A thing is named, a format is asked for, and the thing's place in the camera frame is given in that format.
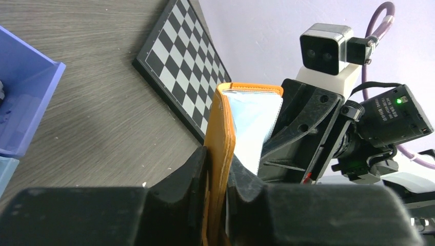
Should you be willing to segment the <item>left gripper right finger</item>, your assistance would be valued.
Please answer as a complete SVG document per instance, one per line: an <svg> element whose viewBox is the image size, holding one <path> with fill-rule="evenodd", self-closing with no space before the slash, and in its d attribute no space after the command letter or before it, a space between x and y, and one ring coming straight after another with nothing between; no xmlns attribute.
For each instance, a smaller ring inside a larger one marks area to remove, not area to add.
<svg viewBox="0 0 435 246"><path fill-rule="evenodd" d="M227 232L233 245L267 245L270 239L270 211L266 185L232 159L227 182Z"/></svg>

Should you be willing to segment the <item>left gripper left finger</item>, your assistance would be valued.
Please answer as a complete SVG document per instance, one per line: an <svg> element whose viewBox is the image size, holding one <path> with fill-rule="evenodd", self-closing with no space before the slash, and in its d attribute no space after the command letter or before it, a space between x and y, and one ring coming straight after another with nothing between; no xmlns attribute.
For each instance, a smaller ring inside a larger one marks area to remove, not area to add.
<svg viewBox="0 0 435 246"><path fill-rule="evenodd" d="M150 245L201 245L206 160L206 147L198 147L182 166L150 188Z"/></svg>

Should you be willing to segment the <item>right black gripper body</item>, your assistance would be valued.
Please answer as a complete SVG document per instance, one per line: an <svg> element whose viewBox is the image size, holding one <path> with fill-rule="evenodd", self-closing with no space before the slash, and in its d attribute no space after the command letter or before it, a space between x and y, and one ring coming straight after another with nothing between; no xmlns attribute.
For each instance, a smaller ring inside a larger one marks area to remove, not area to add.
<svg viewBox="0 0 435 246"><path fill-rule="evenodd" d="M265 182L314 184L344 135L343 95L294 79L282 82L283 104L263 146L258 177Z"/></svg>

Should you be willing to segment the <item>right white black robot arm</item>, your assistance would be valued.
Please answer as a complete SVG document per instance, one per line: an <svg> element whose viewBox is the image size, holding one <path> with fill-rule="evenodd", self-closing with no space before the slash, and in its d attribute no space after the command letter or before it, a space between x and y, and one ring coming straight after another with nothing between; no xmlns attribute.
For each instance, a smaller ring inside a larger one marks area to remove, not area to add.
<svg viewBox="0 0 435 246"><path fill-rule="evenodd" d="M386 91L363 102L286 79L278 122L261 155L258 175L267 182L315 183L328 163L351 182L382 183L404 200L420 233L434 234L434 184L404 170L395 160L402 144L434 129L403 84L363 82Z"/></svg>

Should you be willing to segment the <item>orange leather card holder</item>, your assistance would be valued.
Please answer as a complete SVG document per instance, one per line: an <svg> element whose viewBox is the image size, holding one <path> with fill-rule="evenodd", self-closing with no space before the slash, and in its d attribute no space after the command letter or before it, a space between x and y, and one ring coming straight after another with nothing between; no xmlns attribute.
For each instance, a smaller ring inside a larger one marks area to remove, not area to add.
<svg viewBox="0 0 435 246"><path fill-rule="evenodd" d="M258 174L263 144L271 137L282 103L281 86L222 83L214 92L204 146L208 150L208 191L204 245L226 243L221 215L231 163Z"/></svg>

